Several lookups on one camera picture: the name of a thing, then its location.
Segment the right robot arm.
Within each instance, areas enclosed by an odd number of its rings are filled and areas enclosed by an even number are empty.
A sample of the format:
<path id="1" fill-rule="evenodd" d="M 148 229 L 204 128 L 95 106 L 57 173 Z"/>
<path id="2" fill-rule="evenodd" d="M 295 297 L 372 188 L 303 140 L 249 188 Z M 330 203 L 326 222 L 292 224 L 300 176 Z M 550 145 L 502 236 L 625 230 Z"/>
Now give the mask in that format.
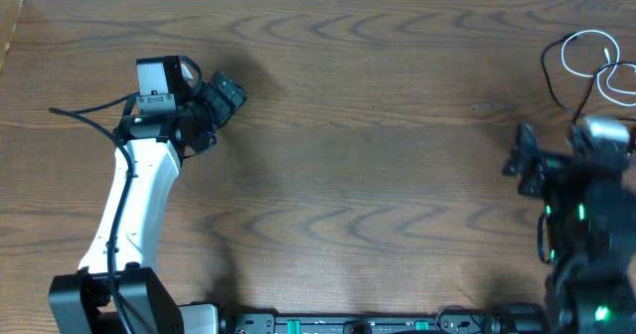
<path id="1" fill-rule="evenodd" d="M 632 333 L 635 193 L 623 184 L 632 137 L 618 120 L 588 117 L 569 132 L 570 154 L 541 149 L 519 124 L 502 172 L 538 198 L 538 252 L 551 266 L 545 317 L 551 333 Z"/>

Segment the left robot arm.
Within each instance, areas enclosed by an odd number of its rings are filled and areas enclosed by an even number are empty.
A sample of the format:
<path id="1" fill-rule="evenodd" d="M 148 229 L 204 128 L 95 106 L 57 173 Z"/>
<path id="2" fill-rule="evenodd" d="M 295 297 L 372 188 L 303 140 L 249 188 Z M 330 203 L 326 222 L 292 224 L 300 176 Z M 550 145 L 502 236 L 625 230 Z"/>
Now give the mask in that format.
<path id="1" fill-rule="evenodd" d="M 214 304 L 179 305 L 156 273 L 171 188 L 186 159 L 216 145 L 247 99 L 221 72 L 204 80 L 186 56 L 136 62 L 139 90 L 102 128 L 115 147 L 110 192 L 91 245 L 73 274 L 54 277 L 49 304 L 62 333 L 218 333 Z"/>

